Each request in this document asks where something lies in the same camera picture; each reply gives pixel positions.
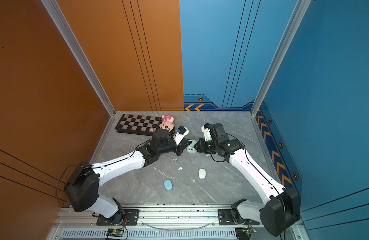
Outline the mint green earbud case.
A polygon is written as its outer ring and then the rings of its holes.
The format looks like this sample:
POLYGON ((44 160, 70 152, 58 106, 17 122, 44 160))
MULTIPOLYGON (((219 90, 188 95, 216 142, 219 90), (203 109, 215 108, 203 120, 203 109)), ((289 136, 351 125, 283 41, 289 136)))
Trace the mint green earbud case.
POLYGON ((197 140, 190 140, 190 144, 187 146, 187 152, 188 153, 197 153, 198 151, 195 149, 195 144, 197 143, 197 140))

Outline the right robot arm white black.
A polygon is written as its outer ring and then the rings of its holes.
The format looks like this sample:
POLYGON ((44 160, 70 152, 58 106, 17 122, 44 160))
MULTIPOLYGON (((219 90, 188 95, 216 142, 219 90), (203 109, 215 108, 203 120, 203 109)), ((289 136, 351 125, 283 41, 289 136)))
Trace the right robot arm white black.
POLYGON ((202 132, 204 137, 194 146, 197 152, 218 154, 224 158, 240 171, 261 198, 259 203, 241 199, 232 204, 231 217, 234 223, 259 222, 277 237, 300 220, 301 196, 294 188, 286 189, 267 174, 241 141, 229 138, 222 124, 205 124, 202 132))

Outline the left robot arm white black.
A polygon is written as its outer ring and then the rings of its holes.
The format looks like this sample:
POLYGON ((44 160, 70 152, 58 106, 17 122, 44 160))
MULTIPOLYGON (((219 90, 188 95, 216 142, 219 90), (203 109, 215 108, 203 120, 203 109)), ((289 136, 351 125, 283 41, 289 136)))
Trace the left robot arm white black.
POLYGON ((82 162, 75 165, 75 170, 64 185, 64 192, 73 210, 91 211, 104 218, 110 225, 124 225, 124 209, 115 198, 99 193, 99 187, 125 173, 151 165, 163 154, 175 153, 180 156, 191 144, 191 141, 186 139, 189 132, 184 126, 173 132, 158 129, 150 139, 138 145, 130 154, 107 162, 82 162))

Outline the white earbud case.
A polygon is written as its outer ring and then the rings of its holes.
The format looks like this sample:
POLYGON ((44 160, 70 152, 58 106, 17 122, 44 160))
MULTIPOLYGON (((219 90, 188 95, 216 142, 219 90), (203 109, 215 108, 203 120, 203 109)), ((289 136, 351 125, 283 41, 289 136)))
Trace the white earbud case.
POLYGON ((201 180, 205 179, 206 175, 207 175, 207 172, 206 172, 205 169, 199 169, 199 174, 198 174, 199 179, 201 179, 201 180))

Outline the blue earbud case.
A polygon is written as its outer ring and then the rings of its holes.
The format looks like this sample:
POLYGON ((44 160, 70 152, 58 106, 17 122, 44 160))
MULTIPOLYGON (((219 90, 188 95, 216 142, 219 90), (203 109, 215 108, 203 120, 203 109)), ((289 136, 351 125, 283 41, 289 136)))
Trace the blue earbud case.
POLYGON ((163 186, 164 186, 164 188, 165 188, 167 191, 172 190, 172 187, 173 187, 171 180, 165 180, 165 181, 163 182, 163 186))

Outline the plush doll pink shirt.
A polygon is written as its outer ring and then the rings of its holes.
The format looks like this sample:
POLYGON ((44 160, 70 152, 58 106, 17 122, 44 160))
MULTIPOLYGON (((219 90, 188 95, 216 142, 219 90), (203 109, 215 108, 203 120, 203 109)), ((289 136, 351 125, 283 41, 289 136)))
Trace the plush doll pink shirt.
POLYGON ((168 132, 171 133, 175 129, 173 122, 174 122, 174 117, 162 115, 159 128, 167 130, 168 132))

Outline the black white chessboard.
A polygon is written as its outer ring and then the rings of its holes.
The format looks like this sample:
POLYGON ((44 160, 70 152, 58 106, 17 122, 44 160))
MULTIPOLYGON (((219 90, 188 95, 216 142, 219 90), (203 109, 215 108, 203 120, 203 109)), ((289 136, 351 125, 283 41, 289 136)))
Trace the black white chessboard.
POLYGON ((151 117, 135 114, 123 114, 118 121, 115 130, 117 133, 152 136, 159 129, 160 117, 151 117))

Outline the green circuit board left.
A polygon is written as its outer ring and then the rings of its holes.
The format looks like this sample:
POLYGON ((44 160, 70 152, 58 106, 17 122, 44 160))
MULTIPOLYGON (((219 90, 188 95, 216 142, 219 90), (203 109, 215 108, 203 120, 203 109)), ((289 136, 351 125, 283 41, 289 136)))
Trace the green circuit board left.
POLYGON ((121 239, 124 235, 124 229, 121 228, 117 228, 117 229, 107 229, 107 233, 106 233, 106 237, 107 238, 110 238, 110 239, 116 239, 116 238, 119 238, 121 239))

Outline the white vent grille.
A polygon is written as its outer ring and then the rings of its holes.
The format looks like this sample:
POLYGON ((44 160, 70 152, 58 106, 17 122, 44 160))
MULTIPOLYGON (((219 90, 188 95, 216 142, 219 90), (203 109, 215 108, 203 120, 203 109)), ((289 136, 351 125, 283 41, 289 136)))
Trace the white vent grille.
POLYGON ((104 229, 64 229, 58 235, 61 240, 236 240, 235 229, 197 229, 163 231, 147 228, 128 228, 121 239, 106 237, 104 229))

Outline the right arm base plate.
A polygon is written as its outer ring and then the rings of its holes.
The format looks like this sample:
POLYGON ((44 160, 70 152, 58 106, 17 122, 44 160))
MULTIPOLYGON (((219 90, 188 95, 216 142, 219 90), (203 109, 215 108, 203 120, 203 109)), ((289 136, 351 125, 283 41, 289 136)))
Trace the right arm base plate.
POLYGON ((248 225, 248 226, 258 226, 259 222, 253 220, 238 220, 234 215, 232 209, 218 209, 218 220, 220 226, 229 225, 248 225))

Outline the aluminium front rail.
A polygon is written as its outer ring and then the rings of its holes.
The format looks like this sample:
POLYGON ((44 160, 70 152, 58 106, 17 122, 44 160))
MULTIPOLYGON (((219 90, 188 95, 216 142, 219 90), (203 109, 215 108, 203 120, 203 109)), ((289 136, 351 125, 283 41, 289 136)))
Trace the aluminium front rail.
MULTIPOLYGON (((142 204, 123 205, 124 210, 138 209, 137 227, 148 228, 199 228, 201 226, 219 228, 218 210, 230 209, 230 204, 142 204)), ((92 213, 75 212, 72 208, 62 208, 52 225, 53 228, 98 228, 92 213)))

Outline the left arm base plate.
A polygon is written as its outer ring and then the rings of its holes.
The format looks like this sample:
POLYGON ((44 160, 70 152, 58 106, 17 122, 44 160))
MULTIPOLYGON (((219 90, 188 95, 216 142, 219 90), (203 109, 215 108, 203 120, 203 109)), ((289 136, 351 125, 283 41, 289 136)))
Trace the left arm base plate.
POLYGON ((114 216, 105 218, 99 215, 97 218, 97 226, 136 226, 139 217, 138 209, 121 210, 115 213, 114 216))

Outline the right corner aluminium post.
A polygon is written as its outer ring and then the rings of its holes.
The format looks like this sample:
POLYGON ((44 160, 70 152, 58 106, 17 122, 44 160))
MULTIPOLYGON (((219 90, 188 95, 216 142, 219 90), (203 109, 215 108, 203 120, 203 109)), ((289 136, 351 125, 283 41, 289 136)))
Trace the right corner aluminium post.
POLYGON ((277 50, 274 54, 274 57, 271 61, 271 64, 268 68, 268 71, 264 77, 264 80, 260 86, 258 94, 255 98, 253 107, 251 109, 251 116, 255 117, 261 104, 264 101, 264 98, 278 72, 278 69, 290 47, 292 40, 306 14, 306 11, 311 3, 311 0, 298 0, 295 8, 291 14, 291 17, 288 21, 288 24, 285 28, 285 31, 282 35, 282 38, 279 42, 277 50))

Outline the corner aluminium post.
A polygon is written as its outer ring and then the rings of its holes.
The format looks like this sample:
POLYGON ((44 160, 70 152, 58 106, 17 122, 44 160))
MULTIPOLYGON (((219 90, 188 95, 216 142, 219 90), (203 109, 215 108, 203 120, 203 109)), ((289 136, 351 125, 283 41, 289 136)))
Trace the corner aluminium post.
POLYGON ((69 47, 71 53, 75 57, 77 63, 87 77, 91 86, 93 87, 98 98, 102 102, 108 114, 112 117, 115 115, 115 109, 107 96, 102 84, 100 83, 94 69, 92 68, 88 58, 86 57, 82 47, 80 46, 75 34, 73 33, 69 23, 67 22, 62 10, 55 0, 41 1, 59 30, 61 36, 69 47))
POLYGON ((274 57, 271 61, 271 64, 268 68, 268 71, 264 77, 264 80, 260 86, 258 94, 255 98, 253 107, 251 109, 251 116, 255 117, 261 104, 264 101, 264 98, 278 72, 278 69, 290 47, 292 40, 306 14, 306 11, 311 3, 311 0, 298 0, 295 8, 291 14, 291 17, 288 21, 288 24, 285 28, 285 31, 282 35, 282 38, 279 42, 277 50, 274 54, 274 57))

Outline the left corner aluminium post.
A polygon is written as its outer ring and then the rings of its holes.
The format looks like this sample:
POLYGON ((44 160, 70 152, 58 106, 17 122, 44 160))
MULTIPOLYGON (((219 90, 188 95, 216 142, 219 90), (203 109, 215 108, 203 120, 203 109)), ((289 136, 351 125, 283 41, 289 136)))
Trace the left corner aluminium post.
POLYGON ((93 87, 98 98, 102 102, 108 114, 112 117, 115 115, 115 109, 107 96, 102 84, 100 83, 94 69, 92 68, 88 58, 86 57, 82 47, 80 46, 75 34, 73 33, 69 23, 67 22, 62 10, 55 0, 41 1, 59 30, 61 36, 69 47, 71 53, 75 57, 77 63, 87 77, 91 86, 93 87))

